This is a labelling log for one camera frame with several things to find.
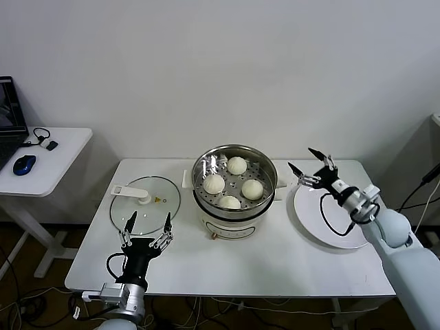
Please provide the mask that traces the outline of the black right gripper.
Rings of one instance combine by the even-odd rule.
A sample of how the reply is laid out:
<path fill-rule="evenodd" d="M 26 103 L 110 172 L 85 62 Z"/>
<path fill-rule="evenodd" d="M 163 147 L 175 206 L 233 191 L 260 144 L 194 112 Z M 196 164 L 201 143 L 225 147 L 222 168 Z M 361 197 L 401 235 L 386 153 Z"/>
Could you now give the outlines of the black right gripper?
<path fill-rule="evenodd" d="M 321 168 L 316 172 L 316 176 L 306 175 L 298 167 L 288 162 L 287 164 L 292 173 L 298 178 L 298 185 L 325 189 L 340 204 L 342 192 L 348 188 L 348 184 L 339 178 L 338 167 L 330 155 L 325 155 L 323 152 L 310 147 L 308 150 L 327 168 Z"/>

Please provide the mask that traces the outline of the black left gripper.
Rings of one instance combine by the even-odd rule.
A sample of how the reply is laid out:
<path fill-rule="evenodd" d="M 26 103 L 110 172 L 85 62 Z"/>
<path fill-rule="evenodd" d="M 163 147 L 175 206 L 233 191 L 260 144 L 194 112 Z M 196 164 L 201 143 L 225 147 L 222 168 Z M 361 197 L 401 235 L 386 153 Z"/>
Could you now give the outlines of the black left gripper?
<path fill-rule="evenodd" d="M 126 222 L 123 230 L 119 231 L 121 246 L 127 257 L 126 265 L 120 276 L 123 284 L 147 284 L 146 273 L 149 262 L 157 258 L 173 240 L 171 213 L 169 212 L 164 223 L 162 233 L 156 238 L 134 238 L 131 241 L 131 233 L 137 218 L 134 211 Z"/>

